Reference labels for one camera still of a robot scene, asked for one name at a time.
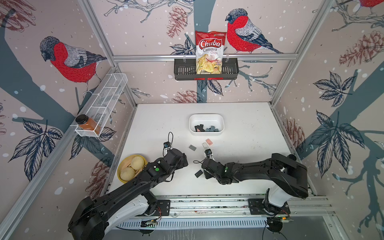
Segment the pink eraser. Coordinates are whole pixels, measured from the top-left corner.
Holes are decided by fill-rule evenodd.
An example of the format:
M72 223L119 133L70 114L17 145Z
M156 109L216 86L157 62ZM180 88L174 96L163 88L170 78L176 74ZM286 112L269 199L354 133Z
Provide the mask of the pink eraser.
M210 140L210 139L206 139L206 143L211 146L213 144L213 142Z

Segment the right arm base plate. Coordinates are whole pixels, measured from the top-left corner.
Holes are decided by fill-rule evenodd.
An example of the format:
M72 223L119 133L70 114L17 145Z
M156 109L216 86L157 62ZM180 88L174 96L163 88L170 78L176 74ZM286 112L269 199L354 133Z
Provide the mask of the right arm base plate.
M286 214L286 215L291 214L291 211L287 202L285 202L282 207L277 207L270 204L265 199L248 199L248 206L249 206L251 215L274 216L274 215L282 215L282 214Z

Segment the grey eraser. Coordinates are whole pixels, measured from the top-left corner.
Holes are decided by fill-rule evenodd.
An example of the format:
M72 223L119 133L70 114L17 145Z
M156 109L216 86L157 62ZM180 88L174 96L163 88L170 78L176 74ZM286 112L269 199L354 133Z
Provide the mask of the grey eraser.
M197 148L195 146L193 146L193 145L190 145L189 149L191 149L192 151L195 151Z

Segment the black eraser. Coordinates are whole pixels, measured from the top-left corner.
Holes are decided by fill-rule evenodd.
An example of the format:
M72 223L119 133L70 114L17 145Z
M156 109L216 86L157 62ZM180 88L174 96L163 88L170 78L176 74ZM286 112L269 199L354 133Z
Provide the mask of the black eraser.
M199 178L203 174L202 170L199 170L198 172L195 173L195 177Z
M195 130L196 132L205 132L204 125L196 125Z

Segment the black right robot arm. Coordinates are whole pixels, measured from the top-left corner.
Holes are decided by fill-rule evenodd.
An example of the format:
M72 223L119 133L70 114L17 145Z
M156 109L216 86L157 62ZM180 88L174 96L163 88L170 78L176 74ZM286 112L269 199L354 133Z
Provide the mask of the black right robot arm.
M221 185L230 185L248 180L268 180L275 183L267 189L265 198L249 201L252 214L274 216L289 214L287 201L294 198L306 199L308 192L308 169L296 161L295 155L283 156L273 153L269 159L255 163L216 162L210 150L200 162L206 179L214 178Z

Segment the black eraser bottom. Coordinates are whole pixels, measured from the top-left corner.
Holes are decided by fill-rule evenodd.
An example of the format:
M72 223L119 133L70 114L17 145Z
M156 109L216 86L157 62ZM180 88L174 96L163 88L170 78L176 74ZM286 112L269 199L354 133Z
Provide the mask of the black eraser bottom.
M199 178L203 174L202 170L199 170L198 172L195 173L195 177Z

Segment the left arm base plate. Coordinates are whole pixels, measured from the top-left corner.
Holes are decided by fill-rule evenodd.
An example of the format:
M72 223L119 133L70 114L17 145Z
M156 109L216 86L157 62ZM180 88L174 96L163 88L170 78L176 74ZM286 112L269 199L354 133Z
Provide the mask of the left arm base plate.
M149 207L146 211L138 215L138 217L167 217L170 215L170 200L157 200L156 203L149 204Z

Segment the white eraser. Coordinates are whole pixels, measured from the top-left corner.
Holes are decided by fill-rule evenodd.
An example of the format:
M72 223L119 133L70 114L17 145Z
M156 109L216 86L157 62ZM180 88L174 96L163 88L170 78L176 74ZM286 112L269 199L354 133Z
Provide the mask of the white eraser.
M209 149L209 145L207 143L203 143L202 145L203 145L205 150Z

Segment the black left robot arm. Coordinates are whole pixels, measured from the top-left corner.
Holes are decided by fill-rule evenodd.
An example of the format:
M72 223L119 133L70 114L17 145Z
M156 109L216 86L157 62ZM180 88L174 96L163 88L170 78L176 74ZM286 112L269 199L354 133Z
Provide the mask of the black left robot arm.
M94 200L81 200L68 224L68 232L75 240L101 240L125 219L152 213L157 199L150 190L187 166L186 154L169 149L164 157L148 163L136 177L114 191Z

